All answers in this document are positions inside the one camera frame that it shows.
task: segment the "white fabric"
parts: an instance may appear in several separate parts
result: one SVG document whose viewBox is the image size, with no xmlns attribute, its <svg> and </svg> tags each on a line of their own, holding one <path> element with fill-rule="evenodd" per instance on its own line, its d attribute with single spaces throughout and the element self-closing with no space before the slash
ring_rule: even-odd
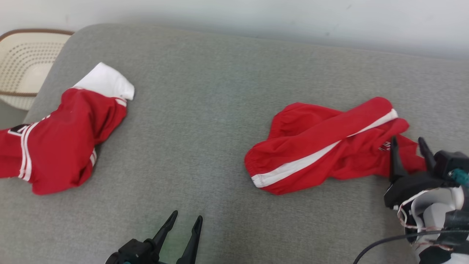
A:
<svg viewBox="0 0 469 264">
<path fill-rule="evenodd" d="M 370 124 L 369 126 L 366 126 L 365 128 L 358 131 L 357 133 L 351 134 L 347 137 L 351 137 L 351 136 L 357 135 L 361 132 L 364 132 L 366 130 L 369 130 L 371 128 L 380 126 L 380 125 L 382 125 L 386 122 L 389 122 L 391 120 L 396 119 L 397 117 L 398 116 L 397 116 L 396 110 L 391 109 L 391 111 L 389 113 L 382 116 L 381 118 L 379 118 L 378 120 L 376 120 L 375 122 Z M 285 179 L 286 177 L 292 175 L 293 173 L 310 166 L 311 164 L 316 162 L 318 159 L 320 159 L 321 157 L 326 155 L 327 152 L 331 151 L 331 149 L 333 149 L 337 144 L 339 144 L 340 141 L 341 140 L 339 140 L 339 141 L 337 141 L 337 142 L 323 148 L 322 150 L 320 150 L 318 152 L 315 152 L 311 155 L 308 155 L 304 158 L 301 158 L 299 160 L 295 160 L 295 161 L 292 161 L 292 162 L 285 163 L 285 164 L 281 165 L 280 167 L 278 167 L 277 169 L 275 169 L 273 171 L 263 173 L 263 174 L 256 174 L 253 177 L 251 177 L 251 180 L 254 182 L 254 185 L 256 185 L 257 188 L 263 188 L 263 187 L 267 187 L 271 184 L 274 184 L 274 183 L 276 183 L 276 182 L 278 182 L 282 179 Z"/>
<path fill-rule="evenodd" d="M 134 86 L 114 68 L 100 62 L 74 88 L 97 92 L 106 97 L 133 100 Z"/>
</svg>

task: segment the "beige plastic basket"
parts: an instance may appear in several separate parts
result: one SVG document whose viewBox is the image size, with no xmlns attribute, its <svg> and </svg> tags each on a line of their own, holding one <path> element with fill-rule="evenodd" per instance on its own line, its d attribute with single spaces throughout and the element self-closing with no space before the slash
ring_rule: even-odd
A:
<svg viewBox="0 0 469 264">
<path fill-rule="evenodd" d="M 26 29 L 0 36 L 0 99 L 29 110 L 55 58 L 72 34 Z"/>
</svg>

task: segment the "electrical wire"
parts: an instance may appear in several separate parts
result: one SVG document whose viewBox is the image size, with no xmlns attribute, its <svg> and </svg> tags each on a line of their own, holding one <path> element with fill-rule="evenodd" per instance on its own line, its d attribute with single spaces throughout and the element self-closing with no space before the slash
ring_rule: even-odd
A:
<svg viewBox="0 0 469 264">
<path fill-rule="evenodd" d="M 405 234 L 405 235 L 400 235 L 400 236 L 392 236 L 388 237 L 385 239 L 378 240 L 374 242 L 373 244 L 367 246 L 364 250 L 358 254 L 358 256 L 355 258 L 355 261 L 353 264 L 357 264 L 358 261 L 365 255 L 366 252 L 368 252 L 370 249 L 374 248 L 377 245 L 386 243 L 386 242 L 391 242 L 394 240 L 400 240 L 400 239 L 406 239 L 409 237 L 416 237 L 416 236 L 422 236 L 422 235 L 434 235 L 434 234 L 443 234 L 443 233 L 469 233 L 469 230 L 435 230 L 435 231 L 425 231 L 425 232 L 420 232 L 420 233 L 411 233 L 411 234 Z"/>
</svg>

